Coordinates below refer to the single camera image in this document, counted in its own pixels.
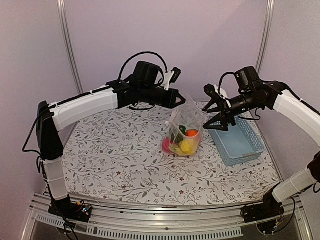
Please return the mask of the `green toy watermelon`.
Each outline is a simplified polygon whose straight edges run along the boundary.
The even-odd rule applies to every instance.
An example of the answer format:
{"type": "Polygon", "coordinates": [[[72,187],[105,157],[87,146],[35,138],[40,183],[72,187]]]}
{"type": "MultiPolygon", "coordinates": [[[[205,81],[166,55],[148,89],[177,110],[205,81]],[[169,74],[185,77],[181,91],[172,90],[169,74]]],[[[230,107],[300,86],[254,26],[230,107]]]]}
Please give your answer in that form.
{"type": "Polygon", "coordinates": [[[177,134],[172,133],[170,135],[170,143],[171,144],[179,144],[183,140],[184,140],[184,137],[180,133],[177,133],[177,134]]]}

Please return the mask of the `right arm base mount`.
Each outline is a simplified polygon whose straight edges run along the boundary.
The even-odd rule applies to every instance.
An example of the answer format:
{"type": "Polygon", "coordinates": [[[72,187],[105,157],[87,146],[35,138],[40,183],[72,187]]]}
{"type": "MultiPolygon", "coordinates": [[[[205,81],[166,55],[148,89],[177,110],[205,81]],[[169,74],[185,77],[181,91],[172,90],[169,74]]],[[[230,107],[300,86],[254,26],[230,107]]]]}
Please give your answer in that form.
{"type": "Polygon", "coordinates": [[[272,235],[283,222],[284,207],[273,200],[262,203],[249,203],[240,210],[240,215],[245,223],[256,223],[256,227],[263,235],[272,235]]]}

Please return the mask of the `red toy apple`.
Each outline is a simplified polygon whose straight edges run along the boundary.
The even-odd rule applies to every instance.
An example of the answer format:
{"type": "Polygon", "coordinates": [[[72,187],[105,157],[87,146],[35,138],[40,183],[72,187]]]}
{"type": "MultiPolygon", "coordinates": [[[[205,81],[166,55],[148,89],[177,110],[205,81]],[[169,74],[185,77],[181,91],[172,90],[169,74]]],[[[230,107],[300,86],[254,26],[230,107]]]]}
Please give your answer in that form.
{"type": "Polygon", "coordinates": [[[168,154],[171,154],[172,151],[170,149],[171,141],[168,137],[164,138],[162,141],[162,150],[168,154]]]}

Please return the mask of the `clear zip top bag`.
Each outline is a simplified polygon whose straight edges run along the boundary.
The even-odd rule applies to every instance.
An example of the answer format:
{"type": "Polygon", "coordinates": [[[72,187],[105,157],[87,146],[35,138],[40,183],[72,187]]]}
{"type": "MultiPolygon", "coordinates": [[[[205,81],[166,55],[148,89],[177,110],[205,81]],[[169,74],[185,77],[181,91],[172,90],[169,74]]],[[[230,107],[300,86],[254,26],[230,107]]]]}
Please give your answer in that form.
{"type": "MultiPolygon", "coordinates": [[[[205,121],[205,113],[197,106],[196,102],[192,99],[192,97],[186,93],[183,93],[182,96],[186,99],[186,103],[174,108],[169,120],[166,122],[168,127],[168,131],[164,138],[169,138],[171,134],[181,134],[183,135],[183,139],[193,139],[196,141],[196,151],[198,150],[200,143],[203,138],[203,124],[205,121]],[[186,127],[186,130],[196,129],[198,130],[198,134],[195,137],[188,137],[181,133],[179,130],[179,126],[183,125],[186,127]]],[[[186,154],[178,155],[176,153],[170,153],[176,156],[192,156],[194,154],[186,154]]]]}

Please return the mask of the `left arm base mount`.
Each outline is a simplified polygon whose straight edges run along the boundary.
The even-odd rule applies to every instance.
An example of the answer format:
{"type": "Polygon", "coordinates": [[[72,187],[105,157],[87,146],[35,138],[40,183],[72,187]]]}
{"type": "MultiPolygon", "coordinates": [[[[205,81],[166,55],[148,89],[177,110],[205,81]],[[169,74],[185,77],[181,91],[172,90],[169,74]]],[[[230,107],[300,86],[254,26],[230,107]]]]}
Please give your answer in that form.
{"type": "Polygon", "coordinates": [[[52,215],[64,217],[67,220],[75,220],[88,223],[92,214],[92,205],[83,200],[73,203],[70,196],[62,200],[52,200],[48,212],[52,215]]]}

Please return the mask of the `yellow toy bell pepper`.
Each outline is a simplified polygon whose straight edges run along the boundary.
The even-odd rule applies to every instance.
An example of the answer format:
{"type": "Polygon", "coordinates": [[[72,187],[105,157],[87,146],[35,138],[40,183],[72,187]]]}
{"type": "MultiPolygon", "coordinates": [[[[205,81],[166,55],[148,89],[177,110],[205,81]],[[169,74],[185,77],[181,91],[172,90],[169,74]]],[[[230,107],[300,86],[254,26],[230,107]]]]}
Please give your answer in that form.
{"type": "Polygon", "coordinates": [[[181,151],[193,155],[197,150],[197,142],[194,139],[184,139],[179,143],[181,151]]]}

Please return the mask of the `yellow toy banana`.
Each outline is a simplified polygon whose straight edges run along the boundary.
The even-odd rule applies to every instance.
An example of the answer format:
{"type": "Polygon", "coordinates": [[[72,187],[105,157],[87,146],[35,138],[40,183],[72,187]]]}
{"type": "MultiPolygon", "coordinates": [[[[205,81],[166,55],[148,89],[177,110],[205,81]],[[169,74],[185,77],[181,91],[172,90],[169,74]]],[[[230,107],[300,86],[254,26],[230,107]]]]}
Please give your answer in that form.
{"type": "Polygon", "coordinates": [[[171,144],[170,147],[169,147],[170,151],[172,153],[175,153],[177,155],[182,155],[184,152],[181,150],[181,148],[176,145],[176,144],[171,144]]]}

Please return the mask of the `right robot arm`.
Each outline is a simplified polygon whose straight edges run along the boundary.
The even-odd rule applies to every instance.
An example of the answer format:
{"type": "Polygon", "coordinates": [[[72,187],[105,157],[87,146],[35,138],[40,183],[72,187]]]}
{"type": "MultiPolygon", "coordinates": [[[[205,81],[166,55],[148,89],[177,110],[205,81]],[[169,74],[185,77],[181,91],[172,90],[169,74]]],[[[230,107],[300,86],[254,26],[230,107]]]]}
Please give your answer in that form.
{"type": "MultiPolygon", "coordinates": [[[[208,120],[204,129],[228,131],[235,126],[235,117],[250,110],[268,108],[285,116],[308,134],[318,145],[320,143],[320,113],[299,98],[284,82],[262,80],[253,66],[232,72],[238,85],[239,95],[228,98],[221,93],[222,81],[218,85],[207,84],[204,92],[211,100],[203,108],[206,113],[216,115],[208,120]]],[[[258,213],[269,218],[278,210],[278,203],[302,193],[320,181],[320,155],[317,153],[307,167],[289,179],[275,186],[264,196],[264,203],[258,213]]]]}

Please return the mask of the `green toy bell pepper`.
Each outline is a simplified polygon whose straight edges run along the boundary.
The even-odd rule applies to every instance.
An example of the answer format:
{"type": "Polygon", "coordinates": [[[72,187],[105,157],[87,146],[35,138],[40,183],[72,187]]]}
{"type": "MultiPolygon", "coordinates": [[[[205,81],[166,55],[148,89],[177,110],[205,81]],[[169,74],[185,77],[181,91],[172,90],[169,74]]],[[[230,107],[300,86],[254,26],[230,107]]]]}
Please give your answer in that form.
{"type": "Polygon", "coordinates": [[[187,128],[184,125],[180,125],[179,130],[181,131],[182,134],[186,135],[187,128]]]}

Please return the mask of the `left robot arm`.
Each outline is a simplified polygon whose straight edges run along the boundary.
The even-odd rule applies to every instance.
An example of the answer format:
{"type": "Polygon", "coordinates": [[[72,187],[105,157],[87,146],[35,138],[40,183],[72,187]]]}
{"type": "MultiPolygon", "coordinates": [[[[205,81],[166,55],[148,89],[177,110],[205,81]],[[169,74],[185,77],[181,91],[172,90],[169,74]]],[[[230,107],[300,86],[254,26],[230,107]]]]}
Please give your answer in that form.
{"type": "Polygon", "coordinates": [[[64,146],[59,131],[95,114],[138,103],[167,109],[183,105],[185,98],[177,89],[170,88],[180,74],[177,67],[163,71],[155,64],[139,61],[124,80],[118,78],[75,97],[51,104],[43,101],[38,105],[36,136],[40,157],[46,182],[56,201],[54,207],[63,217],[70,217],[75,210],[67,200],[62,165],[64,146]]]}

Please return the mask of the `light blue plastic basket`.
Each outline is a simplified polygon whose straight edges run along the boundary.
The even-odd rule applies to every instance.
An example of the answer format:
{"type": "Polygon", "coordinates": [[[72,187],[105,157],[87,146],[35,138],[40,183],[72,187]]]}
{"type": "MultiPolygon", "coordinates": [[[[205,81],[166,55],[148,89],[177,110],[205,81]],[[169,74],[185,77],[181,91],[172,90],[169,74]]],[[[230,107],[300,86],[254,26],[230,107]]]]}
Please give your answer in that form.
{"type": "Polygon", "coordinates": [[[266,150],[265,145],[246,119],[236,116],[235,123],[235,126],[228,126],[228,131],[208,130],[227,167],[257,160],[266,150]]]}

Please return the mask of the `orange toy orange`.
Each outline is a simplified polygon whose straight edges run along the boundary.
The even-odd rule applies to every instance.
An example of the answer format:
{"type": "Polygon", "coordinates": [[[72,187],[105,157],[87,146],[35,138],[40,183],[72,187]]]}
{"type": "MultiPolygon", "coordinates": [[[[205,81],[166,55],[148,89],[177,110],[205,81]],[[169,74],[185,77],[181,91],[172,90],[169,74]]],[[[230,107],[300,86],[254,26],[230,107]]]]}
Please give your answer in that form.
{"type": "Polygon", "coordinates": [[[187,137],[195,137],[197,134],[199,133],[199,131],[197,129],[188,129],[186,132],[185,132],[185,135],[187,137]]]}

